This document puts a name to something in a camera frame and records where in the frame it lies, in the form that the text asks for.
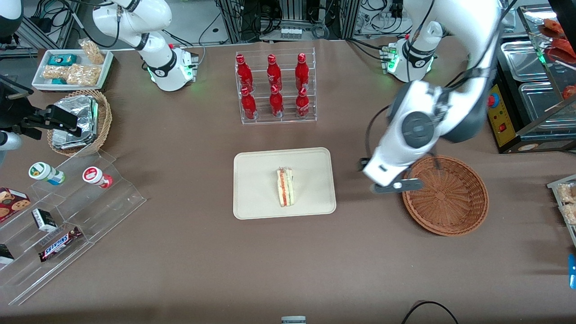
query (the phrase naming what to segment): snickers bar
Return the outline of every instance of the snickers bar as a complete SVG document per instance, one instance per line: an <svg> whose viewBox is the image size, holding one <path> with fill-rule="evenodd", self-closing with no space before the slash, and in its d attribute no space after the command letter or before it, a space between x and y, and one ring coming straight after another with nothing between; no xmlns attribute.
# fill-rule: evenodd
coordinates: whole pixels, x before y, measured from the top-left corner
<svg viewBox="0 0 576 324"><path fill-rule="evenodd" d="M36 226L41 231L50 233L58 228L54 218L52 218L50 213L46 212L45 210L36 208L32 211L32 216L34 216Z"/></svg>
<svg viewBox="0 0 576 324"><path fill-rule="evenodd" d="M14 261L14 257L8 251L8 248L5 244L0 244L0 263L8 265Z"/></svg>
<svg viewBox="0 0 576 324"><path fill-rule="evenodd" d="M74 229L66 233L59 240L54 242L54 244L47 247L46 250L38 253L40 256L40 262L50 259L54 254L62 251L66 246L72 243L74 239L79 238L80 236L82 236L82 232L80 232L78 227L74 227Z"/></svg>

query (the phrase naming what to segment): white tray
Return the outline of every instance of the white tray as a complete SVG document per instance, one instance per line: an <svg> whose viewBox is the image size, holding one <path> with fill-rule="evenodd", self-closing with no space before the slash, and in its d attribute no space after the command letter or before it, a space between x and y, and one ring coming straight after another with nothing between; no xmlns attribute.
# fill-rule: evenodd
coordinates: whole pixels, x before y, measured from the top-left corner
<svg viewBox="0 0 576 324"><path fill-rule="evenodd" d="M280 207L279 167L294 176L294 205ZM336 210L330 151L326 148L240 153L234 158L234 216L240 220L331 214Z"/></svg>
<svg viewBox="0 0 576 324"><path fill-rule="evenodd" d="M52 55L59 55L59 54L75 54L78 59L76 63L81 65L94 65L88 59L88 56L84 53L83 50L47 50L42 57L42 61L40 62L40 66L36 70L36 74L34 75L34 79L32 80L32 86L38 90L44 91L76 91L76 90L98 90L104 86L104 81L106 80L106 76L108 75L108 70L110 69L110 65L112 65L112 59L114 58L114 54L112 51L102 50L102 54L104 55L104 63L101 65L102 72L100 73L100 77L98 78L98 82L95 86L84 86L84 85L76 85L76 84L52 84L52 80L46 80L42 77L42 72L44 71L44 67L48 64L48 60Z"/></svg>

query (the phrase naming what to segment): beige tray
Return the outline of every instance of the beige tray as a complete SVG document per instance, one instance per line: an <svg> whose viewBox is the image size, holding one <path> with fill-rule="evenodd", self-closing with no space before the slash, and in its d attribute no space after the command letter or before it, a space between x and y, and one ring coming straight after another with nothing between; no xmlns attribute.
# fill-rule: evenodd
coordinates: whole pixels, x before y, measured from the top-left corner
<svg viewBox="0 0 576 324"><path fill-rule="evenodd" d="M280 207L279 167L294 176L294 205ZM240 153L234 158L234 216L240 220L331 214L336 210L330 151L325 148Z"/></svg>

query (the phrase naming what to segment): red button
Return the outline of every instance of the red button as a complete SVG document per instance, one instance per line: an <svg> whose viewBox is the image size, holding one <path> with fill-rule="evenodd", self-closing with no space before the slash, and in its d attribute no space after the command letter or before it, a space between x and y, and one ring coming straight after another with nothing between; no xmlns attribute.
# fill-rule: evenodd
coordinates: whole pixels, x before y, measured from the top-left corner
<svg viewBox="0 0 576 324"><path fill-rule="evenodd" d="M490 97L488 97L488 107L494 107L495 103L496 98L493 95L490 95Z"/></svg>

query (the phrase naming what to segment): yogurt bottle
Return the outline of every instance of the yogurt bottle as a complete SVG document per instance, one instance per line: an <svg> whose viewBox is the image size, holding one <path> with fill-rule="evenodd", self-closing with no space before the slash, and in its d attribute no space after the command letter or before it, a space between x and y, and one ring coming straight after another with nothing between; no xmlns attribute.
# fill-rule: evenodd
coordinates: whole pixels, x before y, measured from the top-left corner
<svg viewBox="0 0 576 324"><path fill-rule="evenodd" d="M34 180L46 181L54 186L61 184L66 179L64 172L58 171L44 162L34 163L30 167L28 175Z"/></svg>
<svg viewBox="0 0 576 324"><path fill-rule="evenodd" d="M103 173L102 170L98 169L97 167L89 167L88 169L84 170L82 179L90 184L95 184L102 189L108 188L114 182L110 175Z"/></svg>

